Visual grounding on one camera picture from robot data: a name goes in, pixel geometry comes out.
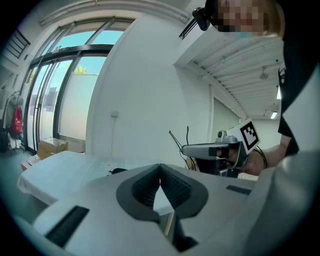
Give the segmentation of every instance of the power outlet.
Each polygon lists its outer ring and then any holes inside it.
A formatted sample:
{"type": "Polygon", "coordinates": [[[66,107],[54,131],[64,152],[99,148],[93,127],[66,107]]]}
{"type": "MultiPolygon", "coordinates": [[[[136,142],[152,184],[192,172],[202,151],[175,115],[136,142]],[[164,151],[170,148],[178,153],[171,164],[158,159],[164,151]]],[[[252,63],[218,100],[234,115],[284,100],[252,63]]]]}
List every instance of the power outlet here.
{"type": "Polygon", "coordinates": [[[119,112],[116,110],[111,111],[111,117],[112,118],[117,118],[118,117],[119,112]]]}

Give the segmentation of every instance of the cardboard box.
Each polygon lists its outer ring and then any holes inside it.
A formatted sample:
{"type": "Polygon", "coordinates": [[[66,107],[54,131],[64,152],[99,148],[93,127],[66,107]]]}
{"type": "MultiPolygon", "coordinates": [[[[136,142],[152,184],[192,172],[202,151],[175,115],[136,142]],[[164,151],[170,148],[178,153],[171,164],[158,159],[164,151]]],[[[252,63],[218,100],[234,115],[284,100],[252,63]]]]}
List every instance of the cardboard box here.
{"type": "Polygon", "coordinates": [[[53,154],[68,150],[68,142],[65,140],[49,137],[40,140],[37,155],[41,160],[53,154]]]}
{"type": "Polygon", "coordinates": [[[41,161],[40,157],[36,154],[21,162],[22,171],[34,166],[41,161]]]}

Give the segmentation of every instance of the person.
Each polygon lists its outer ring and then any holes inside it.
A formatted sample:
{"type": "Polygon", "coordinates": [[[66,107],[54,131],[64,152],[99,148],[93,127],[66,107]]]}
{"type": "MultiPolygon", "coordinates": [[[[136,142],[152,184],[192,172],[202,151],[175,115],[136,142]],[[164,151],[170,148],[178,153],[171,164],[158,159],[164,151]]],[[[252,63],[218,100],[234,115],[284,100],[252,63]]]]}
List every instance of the person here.
{"type": "MultiPolygon", "coordinates": [[[[283,113],[299,95],[319,62],[315,7],[310,2],[295,3],[289,0],[207,0],[205,17],[219,31],[243,36],[274,37],[283,40],[285,67],[278,71],[281,92],[281,116],[278,132],[280,144],[263,150],[265,160],[252,151],[241,170],[258,176],[269,167],[275,167],[286,156],[296,154],[299,147],[283,118],[283,113]]],[[[237,152],[229,152],[234,162],[237,152]]]]}

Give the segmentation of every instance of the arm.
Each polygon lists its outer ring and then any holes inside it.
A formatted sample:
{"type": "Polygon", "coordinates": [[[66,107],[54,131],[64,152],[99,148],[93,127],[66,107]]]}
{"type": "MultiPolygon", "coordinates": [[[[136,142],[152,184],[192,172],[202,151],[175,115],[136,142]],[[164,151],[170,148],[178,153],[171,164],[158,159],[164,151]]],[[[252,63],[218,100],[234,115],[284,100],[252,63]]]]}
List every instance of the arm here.
{"type": "Polygon", "coordinates": [[[282,135],[279,145],[263,150],[268,167],[277,166],[285,158],[290,140],[290,137],[282,135]]]}
{"type": "MultiPolygon", "coordinates": [[[[285,158],[290,140],[290,137],[282,135],[279,145],[263,150],[268,168],[276,167],[285,158]]],[[[264,168],[265,164],[262,156],[258,152],[252,151],[241,172],[258,176],[264,168]]]]}

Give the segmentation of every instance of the door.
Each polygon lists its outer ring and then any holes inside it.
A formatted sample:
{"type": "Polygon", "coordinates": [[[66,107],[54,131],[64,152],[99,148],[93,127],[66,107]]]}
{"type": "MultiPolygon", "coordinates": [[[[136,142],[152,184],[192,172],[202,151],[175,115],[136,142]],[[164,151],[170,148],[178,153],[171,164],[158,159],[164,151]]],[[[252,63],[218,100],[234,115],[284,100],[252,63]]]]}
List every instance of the door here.
{"type": "Polygon", "coordinates": [[[54,59],[38,67],[26,120],[27,146],[34,153],[40,140],[53,136],[56,99],[71,62],[54,59]]]}

